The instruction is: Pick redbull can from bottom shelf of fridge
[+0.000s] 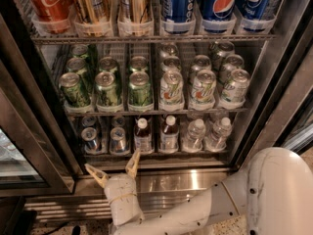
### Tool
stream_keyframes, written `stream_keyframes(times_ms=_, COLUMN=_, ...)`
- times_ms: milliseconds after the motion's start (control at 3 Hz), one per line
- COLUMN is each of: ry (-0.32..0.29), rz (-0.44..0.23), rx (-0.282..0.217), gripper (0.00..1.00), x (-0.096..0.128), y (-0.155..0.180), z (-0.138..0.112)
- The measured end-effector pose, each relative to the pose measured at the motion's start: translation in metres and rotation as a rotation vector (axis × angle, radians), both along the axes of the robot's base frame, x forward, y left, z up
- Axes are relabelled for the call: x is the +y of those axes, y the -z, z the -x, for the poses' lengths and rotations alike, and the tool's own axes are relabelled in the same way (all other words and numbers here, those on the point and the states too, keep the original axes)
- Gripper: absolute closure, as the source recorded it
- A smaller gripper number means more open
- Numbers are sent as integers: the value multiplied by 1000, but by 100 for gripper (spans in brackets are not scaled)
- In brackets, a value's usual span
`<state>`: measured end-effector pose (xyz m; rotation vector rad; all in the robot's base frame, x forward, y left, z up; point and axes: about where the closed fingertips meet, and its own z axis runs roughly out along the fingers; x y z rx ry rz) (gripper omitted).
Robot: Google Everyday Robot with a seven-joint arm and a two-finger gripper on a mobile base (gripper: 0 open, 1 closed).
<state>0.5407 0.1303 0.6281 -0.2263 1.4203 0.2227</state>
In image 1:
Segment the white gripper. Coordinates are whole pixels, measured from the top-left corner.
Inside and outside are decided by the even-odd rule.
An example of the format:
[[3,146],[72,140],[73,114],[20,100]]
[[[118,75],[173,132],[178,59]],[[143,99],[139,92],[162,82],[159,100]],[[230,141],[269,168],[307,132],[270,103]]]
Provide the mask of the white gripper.
[[96,180],[96,182],[105,188],[104,192],[107,199],[112,202],[113,200],[128,195],[136,195],[136,181],[133,179],[137,176],[138,164],[140,161],[141,152],[136,150],[128,161],[125,173],[117,174],[109,179],[109,176],[90,164],[85,164],[87,172]]

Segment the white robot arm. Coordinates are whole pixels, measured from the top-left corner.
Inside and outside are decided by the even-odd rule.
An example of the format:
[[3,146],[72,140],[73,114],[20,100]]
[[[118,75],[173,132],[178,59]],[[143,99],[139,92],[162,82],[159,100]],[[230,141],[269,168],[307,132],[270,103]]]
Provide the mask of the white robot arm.
[[145,218],[139,206],[139,159],[134,153],[114,176],[85,166],[109,201],[113,235],[182,235],[241,214],[248,235],[313,234],[313,173],[293,151],[264,149],[244,169],[154,218]]

